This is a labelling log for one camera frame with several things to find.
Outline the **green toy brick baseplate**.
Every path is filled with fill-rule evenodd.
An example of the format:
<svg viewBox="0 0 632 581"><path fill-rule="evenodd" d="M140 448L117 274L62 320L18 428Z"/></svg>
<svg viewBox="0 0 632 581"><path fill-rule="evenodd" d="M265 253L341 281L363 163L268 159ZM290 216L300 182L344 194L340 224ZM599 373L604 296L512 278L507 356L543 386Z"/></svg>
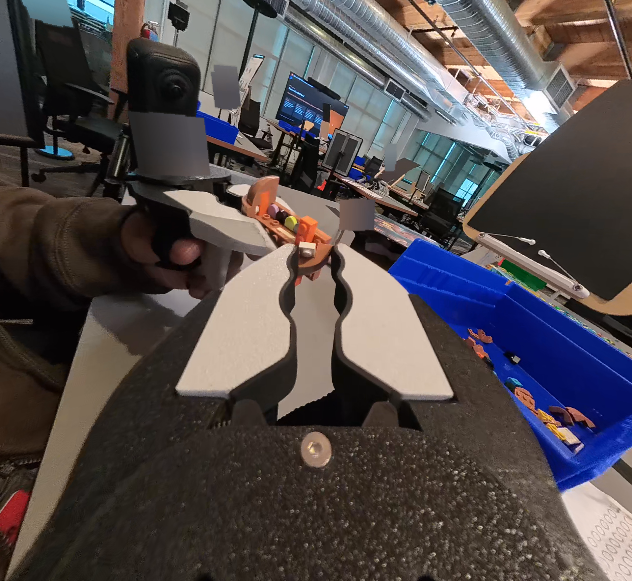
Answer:
<svg viewBox="0 0 632 581"><path fill-rule="evenodd" d="M529 273L527 270L510 262L508 259L503 259L499 263L499 267L510 274L519 284L533 292L541 291L547 285L547 283L541 280L541 278Z"/></svg>

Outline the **black floor lamp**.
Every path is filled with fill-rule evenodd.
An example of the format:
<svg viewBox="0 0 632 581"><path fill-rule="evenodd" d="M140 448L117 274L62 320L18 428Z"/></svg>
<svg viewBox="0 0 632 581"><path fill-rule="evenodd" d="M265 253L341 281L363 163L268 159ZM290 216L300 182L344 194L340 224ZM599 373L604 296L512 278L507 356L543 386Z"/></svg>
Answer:
<svg viewBox="0 0 632 581"><path fill-rule="evenodd" d="M250 50L252 41L255 34L255 29L257 26L257 21L260 15L276 19L278 16L277 11L265 0L242 0L248 7L253 9L253 16L250 23L250 29L246 41L246 46L243 52L243 58L241 61L239 79L242 78L244 71L246 70L247 64L250 60Z"/></svg>

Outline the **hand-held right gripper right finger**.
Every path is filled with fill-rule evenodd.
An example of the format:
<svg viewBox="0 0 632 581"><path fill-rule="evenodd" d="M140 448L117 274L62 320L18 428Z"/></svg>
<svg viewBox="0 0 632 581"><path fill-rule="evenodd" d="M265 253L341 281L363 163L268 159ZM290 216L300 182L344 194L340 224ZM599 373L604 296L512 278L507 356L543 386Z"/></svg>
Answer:
<svg viewBox="0 0 632 581"><path fill-rule="evenodd" d="M448 401L454 396L407 290L346 245L331 253L339 313L332 371L337 389L343 372L362 378L385 396L404 401Z"/></svg>

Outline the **black studio light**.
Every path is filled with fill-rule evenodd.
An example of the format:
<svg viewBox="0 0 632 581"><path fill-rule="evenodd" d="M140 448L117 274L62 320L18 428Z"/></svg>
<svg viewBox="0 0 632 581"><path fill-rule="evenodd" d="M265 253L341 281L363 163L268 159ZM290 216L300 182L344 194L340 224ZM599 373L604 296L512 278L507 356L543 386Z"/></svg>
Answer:
<svg viewBox="0 0 632 581"><path fill-rule="evenodd" d="M188 5L181 0L175 0L169 3L168 20L174 28L173 45L178 43L178 37L181 32L186 31L189 24L190 12Z"/></svg>

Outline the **red fabric item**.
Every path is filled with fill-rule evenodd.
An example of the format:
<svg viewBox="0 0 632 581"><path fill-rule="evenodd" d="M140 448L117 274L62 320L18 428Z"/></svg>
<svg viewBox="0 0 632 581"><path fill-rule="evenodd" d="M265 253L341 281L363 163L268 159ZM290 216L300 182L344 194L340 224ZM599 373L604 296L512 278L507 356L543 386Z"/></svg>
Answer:
<svg viewBox="0 0 632 581"><path fill-rule="evenodd" d="M13 547L18 538L29 500L30 493L19 489L1 506L1 543L9 548Z"/></svg>

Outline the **large display screen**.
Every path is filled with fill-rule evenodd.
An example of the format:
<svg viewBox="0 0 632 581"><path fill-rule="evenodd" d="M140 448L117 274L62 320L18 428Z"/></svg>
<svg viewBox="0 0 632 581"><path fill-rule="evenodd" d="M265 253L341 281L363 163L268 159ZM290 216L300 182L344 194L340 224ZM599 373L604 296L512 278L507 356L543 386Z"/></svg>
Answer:
<svg viewBox="0 0 632 581"><path fill-rule="evenodd" d="M311 122L314 125L313 133L316 134L320 131L321 122L326 115L325 105L330 107L328 136L331 136L336 129L342 128L349 110L348 105L291 72L282 93L275 119L294 127L300 127L306 121Z"/></svg>

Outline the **black plywood-edged panel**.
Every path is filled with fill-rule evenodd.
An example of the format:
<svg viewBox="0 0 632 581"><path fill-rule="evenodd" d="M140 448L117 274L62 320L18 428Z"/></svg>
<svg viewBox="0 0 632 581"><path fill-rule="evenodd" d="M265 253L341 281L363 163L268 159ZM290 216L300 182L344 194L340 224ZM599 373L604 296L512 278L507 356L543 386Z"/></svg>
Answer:
<svg viewBox="0 0 632 581"><path fill-rule="evenodd" d="M630 316L631 80L516 159L462 229L588 308Z"/></svg>

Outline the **brown toy brick taco model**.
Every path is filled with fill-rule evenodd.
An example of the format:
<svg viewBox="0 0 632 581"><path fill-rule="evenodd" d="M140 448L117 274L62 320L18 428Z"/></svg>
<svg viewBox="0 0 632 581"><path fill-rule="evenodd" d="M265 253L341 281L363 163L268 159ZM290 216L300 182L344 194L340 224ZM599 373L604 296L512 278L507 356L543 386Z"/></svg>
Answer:
<svg viewBox="0 0 632 581"><path fill-rule="evenodd" d="M241 212L260 223L276 247L292 245L298 249L299 267L295 286L304 274L310 280L319 277L331 252L331 237L317 220L298 215L277 198L279 177L265 176L254 182L241 197Z"/></svg>

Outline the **small blue storage bin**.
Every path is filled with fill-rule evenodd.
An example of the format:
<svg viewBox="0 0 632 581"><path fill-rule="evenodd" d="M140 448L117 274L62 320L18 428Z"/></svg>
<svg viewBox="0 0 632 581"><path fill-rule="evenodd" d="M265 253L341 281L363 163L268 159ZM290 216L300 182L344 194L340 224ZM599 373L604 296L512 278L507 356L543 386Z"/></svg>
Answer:
<svg viewBox="0 0 632 581"><path fill-rule="evenodd" d="M211 116L201 110L201 102L197 102L197 117L204 121L205 134L215 140L235 144L239 129L226 120Z"/></svg>

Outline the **pile of loose toy bricks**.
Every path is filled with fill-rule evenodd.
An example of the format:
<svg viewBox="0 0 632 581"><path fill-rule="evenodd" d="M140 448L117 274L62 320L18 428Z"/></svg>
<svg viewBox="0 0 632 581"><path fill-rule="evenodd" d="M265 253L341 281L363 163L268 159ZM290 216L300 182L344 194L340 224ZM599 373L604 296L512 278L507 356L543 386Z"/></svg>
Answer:
<svg viewBox="0 0 632 581"><path fill-rule="evenodd" d="M493 343L493 337L484 330L476 331L468 328L468 335L464 339L474 353L485 362L494 374L494 364L484 345ZM515 397L518 403L525 406L528 411L541 422L551 435L558 439L573 455L577 455L585 444L573 432L575 426L584 426L590 430L595 429L595 424L579 410L564 406L549 406L548 410L537 408L533 394L516 378L508 377L503 381L504 386Z"/></svg>

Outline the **person's left hand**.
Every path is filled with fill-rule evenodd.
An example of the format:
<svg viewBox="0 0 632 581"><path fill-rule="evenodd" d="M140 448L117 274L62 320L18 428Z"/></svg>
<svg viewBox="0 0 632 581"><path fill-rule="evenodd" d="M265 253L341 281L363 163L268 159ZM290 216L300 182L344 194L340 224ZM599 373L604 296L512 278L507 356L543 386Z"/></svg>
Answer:
<svg viewBox="0 0 632 581"><path fill-rule="evenodd" d="M193 270L175 270L159 267L160 256L153 245L155 236L162 233L161 225L141 210L133 211L123 221L120 229L121 246L132 262L158 285L169 290L186 290L197 300L203 300L218 289L204 274ZM179 238L170 247L169 261L173 266L191 265L201 258L206 244L196 238Z"/></svg>

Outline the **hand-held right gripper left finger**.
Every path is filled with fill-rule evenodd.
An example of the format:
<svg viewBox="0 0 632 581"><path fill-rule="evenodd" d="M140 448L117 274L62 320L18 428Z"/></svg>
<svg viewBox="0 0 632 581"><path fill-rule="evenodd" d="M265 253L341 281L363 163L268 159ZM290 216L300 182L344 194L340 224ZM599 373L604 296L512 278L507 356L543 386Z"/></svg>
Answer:
<svg viewBox="0 0 632 581"><path fill-rule="evenodd" d="M296 382L296 246L285 245L228 282L176 385L181 396L281 401Z"/></svg>

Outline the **silver air duct with grille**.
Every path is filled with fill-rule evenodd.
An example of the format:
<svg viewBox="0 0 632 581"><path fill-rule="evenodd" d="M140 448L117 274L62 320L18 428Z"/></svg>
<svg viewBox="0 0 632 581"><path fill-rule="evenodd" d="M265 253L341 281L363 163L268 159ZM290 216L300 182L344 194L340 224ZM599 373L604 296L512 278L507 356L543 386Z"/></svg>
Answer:
<svg viewBox="0 0 632 581"><path fill-rule="evenodd" d="M573 115L574 89L559 63L545 62L506 0L434 0L534 116Z"/></svg>

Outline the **grey board on stand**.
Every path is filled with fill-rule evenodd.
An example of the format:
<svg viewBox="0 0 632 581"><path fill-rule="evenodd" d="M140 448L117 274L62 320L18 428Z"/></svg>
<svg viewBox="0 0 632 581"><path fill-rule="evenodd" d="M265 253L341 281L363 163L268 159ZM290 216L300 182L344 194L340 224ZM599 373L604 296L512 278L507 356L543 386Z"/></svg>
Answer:
<svg viewBox="0 0 632 581"><path fill-rule="evenodd" d="M21 0L1 0L1 146L20 151L22 187L29 187L28 149L44 146L32 22Z"/></svg>

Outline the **blue plastic bin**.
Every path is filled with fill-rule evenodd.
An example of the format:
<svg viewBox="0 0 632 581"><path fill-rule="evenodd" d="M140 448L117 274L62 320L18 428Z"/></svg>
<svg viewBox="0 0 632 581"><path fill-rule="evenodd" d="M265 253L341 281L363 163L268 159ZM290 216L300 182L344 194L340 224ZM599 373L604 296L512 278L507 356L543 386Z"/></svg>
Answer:
<svg viewBox="0 0 632 581"><path fill-rule="evenodd" d="M389 270L459 336L483 330L501 392L524 416L560 491L602 475L631 449L631 357L577 321L497 273L422 239ZM570 431L574 452L510 393L524 387L535 408L573 408L593 424Z"/></svg>

